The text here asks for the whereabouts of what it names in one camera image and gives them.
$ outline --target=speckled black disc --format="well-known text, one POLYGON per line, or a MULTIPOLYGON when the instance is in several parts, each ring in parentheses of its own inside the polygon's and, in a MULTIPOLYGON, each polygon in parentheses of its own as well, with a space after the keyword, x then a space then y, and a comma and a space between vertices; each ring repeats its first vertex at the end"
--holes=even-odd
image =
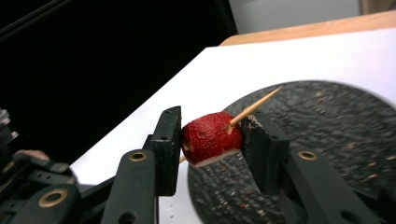
MULTIPOLYGON (((225 108, 234 116, 280 85, 255 91, 225 108)), ((371 93, 339 83, 298 81, 260 110, 283 129, 290 148, 321 153, 345 181, 376 195, 396 178, 396 111, 371 93)), ((255 186, 242 153, 189 167, 188 185, 204 223, 285 223, 280 198, 255 186)))

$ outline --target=red strawberry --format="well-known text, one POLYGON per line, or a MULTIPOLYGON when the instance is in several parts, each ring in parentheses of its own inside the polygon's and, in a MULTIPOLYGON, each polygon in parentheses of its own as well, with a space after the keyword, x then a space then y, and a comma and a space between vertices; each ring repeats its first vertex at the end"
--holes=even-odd
POLYGON ((182 150, 193 167, 202 167, 239 152, 243 135, 239 124, 230 126, 233 116, 218 112, 193 120, 181 129, 182 150))

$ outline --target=black background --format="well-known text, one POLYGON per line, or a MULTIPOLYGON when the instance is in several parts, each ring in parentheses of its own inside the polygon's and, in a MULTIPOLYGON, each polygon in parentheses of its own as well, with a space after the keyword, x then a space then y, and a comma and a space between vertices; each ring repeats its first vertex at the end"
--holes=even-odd
POLYGON ((231 35, 211 4, 75 0, 0 38, 0 107, 20 134, 10 149, 75 161, 231 35))

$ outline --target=wooden surface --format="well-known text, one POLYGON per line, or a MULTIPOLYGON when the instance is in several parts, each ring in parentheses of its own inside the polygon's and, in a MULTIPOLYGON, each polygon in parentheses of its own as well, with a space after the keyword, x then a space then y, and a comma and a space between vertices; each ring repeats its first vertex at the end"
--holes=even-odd
POLYGON ((392 27, 396 27, 396 10, 278 30, 233 35, 225 39, 220 46, 287 40, 318 35, 336 35, 392 27))

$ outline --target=white paper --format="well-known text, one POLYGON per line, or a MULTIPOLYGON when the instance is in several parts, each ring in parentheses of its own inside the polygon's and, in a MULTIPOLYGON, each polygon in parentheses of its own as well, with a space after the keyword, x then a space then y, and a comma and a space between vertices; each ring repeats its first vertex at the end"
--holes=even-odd
MULTIPOLYGON (((165 109, 180 105, 184 126, 284 82, 344 83, 396 108, 395 40, 396 29, 388 29, 207 48, 71 167, 81 184, 99 184, 117 172, 124 153, 143 146, 165 109)), ((160 198, 162 224, 202 223, 191 203, 187 168, 179 165, 176 195, 160 198)))

